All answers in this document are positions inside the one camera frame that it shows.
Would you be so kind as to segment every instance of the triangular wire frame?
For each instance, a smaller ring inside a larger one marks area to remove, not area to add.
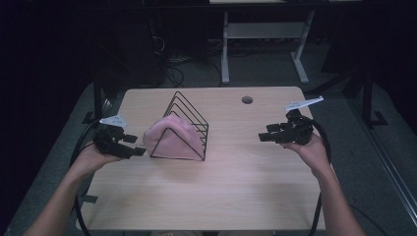
[[[208,143],[208,136],[209,136],[209,123],[206,119],[200,114],[199,111],[190,103],[190,101],[180,92],[176,91],[175,94],[172,96],[171,102],[168,105],[163,117],[174,114],[182,119],[188,120],[192,126],[196,128],[196,131],[200,135],[200,140],[203,146],[203,155],[200,155],[197,150],[192,148],[183,138],[181,138],[174,130],[171,128],[166,128],[161,137],[159,138],[158,143],[156,144],[153,152],[150,154],[151,157],[159,157],[159,158],[168,158],[167,156],[156,156],[154,155],[155,151],[158,148],[158,145],[167,132],[167,130],[171,130],[178,138],[180,138],[187,146],[195,152],[202,161],[206,160],[206,151],[207,151],[207,143]],[[187,156],[180,156],[178,159],[194,159]]]

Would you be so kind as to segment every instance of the hole in table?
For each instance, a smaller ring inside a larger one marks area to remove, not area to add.
[[[254,99],[251,96],[244,96],[242,97],[242,102],[245,104],[251,104],[254,102]]]

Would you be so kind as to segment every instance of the gray floor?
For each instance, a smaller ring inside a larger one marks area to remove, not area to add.
[[[295,86],[302,90],[313,89],[334,77],[333,74],[321,73],[328,46],[308,44],[302,61],[311,79],[302,85],[291,62],[289,52],[295,49],[297,42],[275,44],[273,48],[252,48],[252,54],[229,58],[229,87],[266,87]],[[192,61],[176,66],[184,74],[183,87],[205,88],[218,87],[220,77],[213,65],[220,68],[220,56],[209,58],[212,64]],[[346,82],[330,88],[323,93],[325,100],[312,105],[315,119],[325,127],[331,144],[332,163],[342,189],[350,204],[359,207],[384,229],[388,235],[417,235],[417,228],[406,211],[401,198],[391,184],[387,172],[382,166],[379,152],[370,140],[368,129],[358,119],[356,99],[346,99],[341,90]],[[161,88],[172,88],[166,80]],[[116,114],[123,92],[113,101],[108,115]],[[388,126],[376,127],[373,131],[392,162],[397,167],[410,192],[416,196],[414,183],[417,173],[417,138],[407,127],[401,116],[395,111],[389,96],[378,86],[374,87],[374,110],[381,111],[387,119]],[[70,156],[75,143],[86,125],[82,121],[87,112],[93,110],[92,88],[86,88],[72,115],[63,129],[55,146],[48,155],[27,196],[16,213],[11,225],[10,235],[22,235],[39,212],[45,206],[56,186],[68,168]],[[277,117],[277,122],[284,122],[284,117]],[[355,211],[357,218],[368,235],[382,233],[361,214]],[[307,231],[276,232],[277,235],[306,235]],[[148,235],[148,232],[111,232],[94,231],[92,235]],[[69,222],[68,235],[83,235],[75,226],[75,215]]]

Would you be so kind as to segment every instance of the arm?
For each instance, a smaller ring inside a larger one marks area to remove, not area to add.
[[[328,235],[365,235],[357,222],[328,163],[322,139],[313,134],[305,146],[281,144],[297,152],[312,169],[322,191],[323,213]]]
[[[42,213],[24,235],[65,235],[71,208],[81,183],[103,165],[120,160],[86,147],[64,176]]]

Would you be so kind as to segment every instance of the pink cloth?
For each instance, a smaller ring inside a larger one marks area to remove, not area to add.
[[[203,159],[203,142],[196,128],[176,115],[165,116],[154,123],[144,134],[144,144],[148,154],[155,157]]]

